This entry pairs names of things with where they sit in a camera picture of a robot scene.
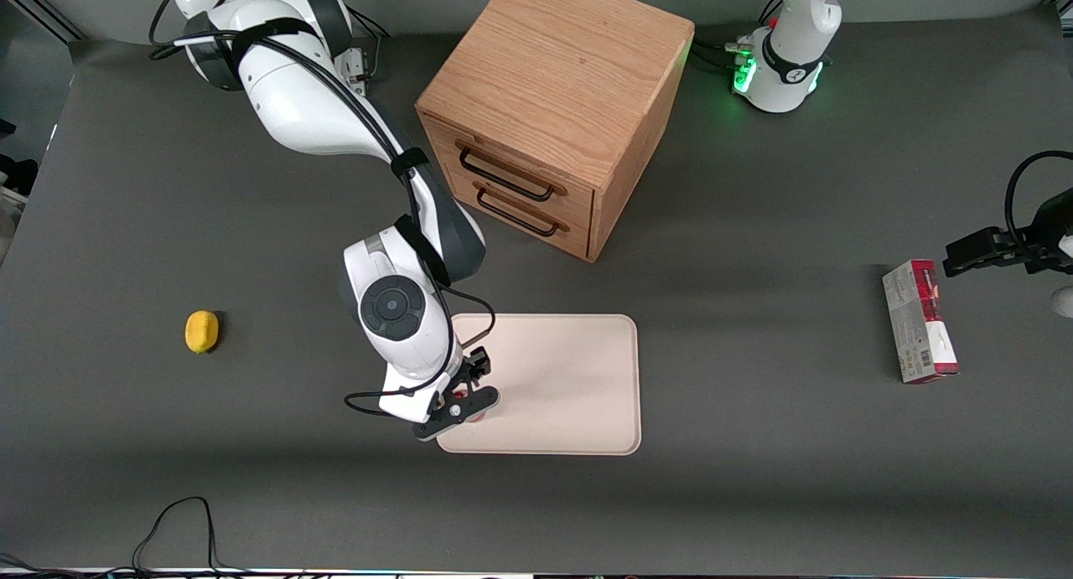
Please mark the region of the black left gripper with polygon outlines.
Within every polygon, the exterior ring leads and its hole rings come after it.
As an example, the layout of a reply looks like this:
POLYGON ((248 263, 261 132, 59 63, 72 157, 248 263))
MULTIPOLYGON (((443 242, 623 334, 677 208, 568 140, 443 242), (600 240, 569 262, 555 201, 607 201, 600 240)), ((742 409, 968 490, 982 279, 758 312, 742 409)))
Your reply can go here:
POLYGON ((1044 201, 1027 227, 1015 226, 1013 187, 1004 196, 1005 227, 989 226, 970 233, 962 240, 946 246, 943 271, 946 277, 958 277, 983 267, 1006 266, 1009 236, 1015 265, 1023 265, 1029 274, 1054 271, 1072 274, 1072 259, 1061 242, 1070 238, 1072 229, 1072 189, 1044 201))

